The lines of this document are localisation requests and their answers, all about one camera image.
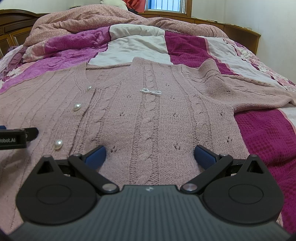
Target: window frame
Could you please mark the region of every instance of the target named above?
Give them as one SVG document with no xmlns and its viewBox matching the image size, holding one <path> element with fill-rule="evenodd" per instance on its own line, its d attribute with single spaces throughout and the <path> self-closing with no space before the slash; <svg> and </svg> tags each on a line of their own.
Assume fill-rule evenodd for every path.
<svg viewBox="0 0 296 241">
<path fill-rule="evenodd" d="M 180 6 L 180 12 L 176 12 L 176 11 L 169 11 L 169 10 L 160 10 L 160 9 L 148 9 L 148 0 L 146 0 L 146 5 L 145 5 L 145 12 L 147 14 L 161 14 L 161 15 L 173 15 L 173 16 L 180 16 L 180 17 L 191 17 L 191 11 L 192 11 L 192 0 L 181 0 L 183 2 L 185 2 L 185 4 L 183 4 L 183 7 L 185 8 L 184 11 L 185 13 L 181 12 L 181 6 Z"/>
</svg>

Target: white wall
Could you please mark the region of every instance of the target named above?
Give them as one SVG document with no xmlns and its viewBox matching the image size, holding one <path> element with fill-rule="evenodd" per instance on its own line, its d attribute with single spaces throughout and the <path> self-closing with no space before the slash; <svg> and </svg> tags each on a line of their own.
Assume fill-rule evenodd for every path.
<svg viewBox="0 0 296 241">
<path fill-rule="evenodd" d="M 260 33 L 257 56 L 296 82 L 295 13 L 295 0 L 225 0 L 224 22 Z"/>
<path fill-rule="evenodd" d="M 203 20 L 222 22 L 224 17 L 224 2 L 225 0 L 192 0 L 191 16 Z"/>
<path fill-rule="evenodd" d="M 0 9 L 23 9 L 34 13 L 48 13 L 67 10 L 74 6 L 74 0 L 3 0 Z"/>
</svg>

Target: red fabric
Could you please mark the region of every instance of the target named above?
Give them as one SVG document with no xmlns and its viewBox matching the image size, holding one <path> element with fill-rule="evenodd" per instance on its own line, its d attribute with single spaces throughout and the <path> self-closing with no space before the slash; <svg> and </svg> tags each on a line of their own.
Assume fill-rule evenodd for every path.
<svg viewBox="0 0 296 241">
<path fill-rule="evenodd" d="M 135 9 L 137 12 L 144 12 L 145 11 L 145 0 L 124 0 L 126 6 L 130 9 Z"/>
</svg>

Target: black circular joint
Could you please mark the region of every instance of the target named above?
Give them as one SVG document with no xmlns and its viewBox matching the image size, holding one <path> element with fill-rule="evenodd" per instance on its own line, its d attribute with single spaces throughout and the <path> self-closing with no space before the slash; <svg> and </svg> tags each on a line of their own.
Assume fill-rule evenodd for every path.
<svg viewBox="0 0 296 241">
<path fill-rule="evenodd" d="M 283 206 L 275 181 L 260 175 L 237 174 L 215 180 L 206 187 L 203 201 L 213 215 L 237 225 L 275 220 Z"/>
<path fill-rule="evenodd" d="M 61 204 L 71 197 L 71 189 L 63 185 L 49 185 L 42 187 L 37 192 L 40 202 L 47 205 Z"/>
<path fill-rule="evenodd" d="M 263 198 L 263 191 L 260 188 L 248 184 L 233 186 L 228 194 L 233 201 L 241 204 L 254 204 Z"/>
<path fill-rule="evenodd" d="M 60 225 L 86 215 L 95 206 L 92 185 L 64 175 L 36 176 L 20 189 L 16 204 L 24 221 Z"/>
</svg>

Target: window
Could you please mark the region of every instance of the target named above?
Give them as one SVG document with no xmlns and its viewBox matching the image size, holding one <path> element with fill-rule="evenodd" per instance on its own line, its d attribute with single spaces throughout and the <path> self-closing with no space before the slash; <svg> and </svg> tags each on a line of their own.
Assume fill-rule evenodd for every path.
<svg viewBox="0 0 296 241">
<path fill-rule="evenodd" d="M 147 0 L 146 10 L 185 13 L 186 0 Z"/>
</svg>

